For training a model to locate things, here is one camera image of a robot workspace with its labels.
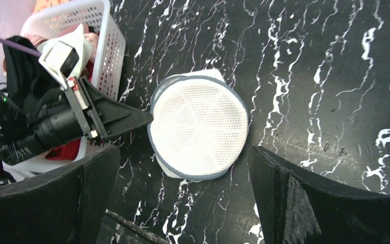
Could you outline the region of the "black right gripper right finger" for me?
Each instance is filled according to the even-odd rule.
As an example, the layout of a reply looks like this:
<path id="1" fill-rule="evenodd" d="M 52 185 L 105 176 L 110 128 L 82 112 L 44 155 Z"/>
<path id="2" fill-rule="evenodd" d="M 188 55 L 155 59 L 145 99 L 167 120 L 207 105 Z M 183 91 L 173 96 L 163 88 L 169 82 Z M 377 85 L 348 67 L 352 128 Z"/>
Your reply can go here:
<path id="1" fill-rule="evenodd" d="M 261 146 L 248 155 L 265 243 L 390 243 L 390 195 L 330 180 Z"/>

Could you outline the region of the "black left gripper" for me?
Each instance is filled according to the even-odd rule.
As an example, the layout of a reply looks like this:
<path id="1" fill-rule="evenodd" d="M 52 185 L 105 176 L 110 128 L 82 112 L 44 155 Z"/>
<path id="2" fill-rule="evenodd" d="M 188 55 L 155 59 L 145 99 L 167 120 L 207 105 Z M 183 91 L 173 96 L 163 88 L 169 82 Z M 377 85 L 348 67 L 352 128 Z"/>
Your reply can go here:
<path id="1" fill-rule="evenodd" d="M 33 112 L 33 135 L 44 147 L 81 137 L 101 145 L 153 121 L 150 112 L 110 99 L 85 77 L 70 81 L 74 87 L 47 91 Z"/>

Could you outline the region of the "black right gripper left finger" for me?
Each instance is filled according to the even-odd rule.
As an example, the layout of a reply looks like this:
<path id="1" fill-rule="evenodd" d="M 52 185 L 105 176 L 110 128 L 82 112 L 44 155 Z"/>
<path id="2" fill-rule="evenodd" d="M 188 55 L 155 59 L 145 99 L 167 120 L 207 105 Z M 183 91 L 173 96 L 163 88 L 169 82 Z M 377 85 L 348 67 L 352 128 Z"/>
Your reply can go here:
<path id="1" fill-rule="evenodd" d="M 0 186 L 0 243 L 95 243 L 119 165 L 120 150 L 110 145 Z"/>

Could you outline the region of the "white cylindrical mesh laundry bag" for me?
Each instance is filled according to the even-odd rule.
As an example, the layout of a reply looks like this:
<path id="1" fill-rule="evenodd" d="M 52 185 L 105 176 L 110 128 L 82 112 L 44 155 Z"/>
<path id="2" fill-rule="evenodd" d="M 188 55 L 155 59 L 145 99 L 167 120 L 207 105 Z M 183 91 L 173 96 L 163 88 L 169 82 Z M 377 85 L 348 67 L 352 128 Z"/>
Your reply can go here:
<path id="1" fill-rule="evenodd" d="M 223 176 L 246 143 L 250 116 L 218 69 L 175 74 L 151 97 L 147 127 L 166 176 L 194 182 Z"/>

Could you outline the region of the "black bra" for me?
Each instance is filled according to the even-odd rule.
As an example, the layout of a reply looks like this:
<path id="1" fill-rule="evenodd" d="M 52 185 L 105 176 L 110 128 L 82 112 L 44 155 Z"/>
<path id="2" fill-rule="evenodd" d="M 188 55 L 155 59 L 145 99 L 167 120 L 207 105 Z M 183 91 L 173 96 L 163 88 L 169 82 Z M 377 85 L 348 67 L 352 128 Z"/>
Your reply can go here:
<path id="1" fill-rule="evenodd" d="M 3 45 L 9 98 L 24 113 L 35 114 L 44 105 L 52 105 L 62 95 L 60 85 L 40 65 L 39 58 Z"/>

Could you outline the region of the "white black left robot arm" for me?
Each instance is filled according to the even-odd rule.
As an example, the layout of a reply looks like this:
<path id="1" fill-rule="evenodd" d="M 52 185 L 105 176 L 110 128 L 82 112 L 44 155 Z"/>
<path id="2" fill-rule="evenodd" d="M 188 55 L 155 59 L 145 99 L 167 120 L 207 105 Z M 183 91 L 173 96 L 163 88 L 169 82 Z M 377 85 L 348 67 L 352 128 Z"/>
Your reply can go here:
<path id="1" fill-rule="evenodd" d="M 81 137 L 98 143 L 153 121 L 147 111 L 116 102 L 85 78 L 69 78 L 67 90 L 50 90 L 32 117 L 0 91 L 0 161 L 17 165 Z"/>

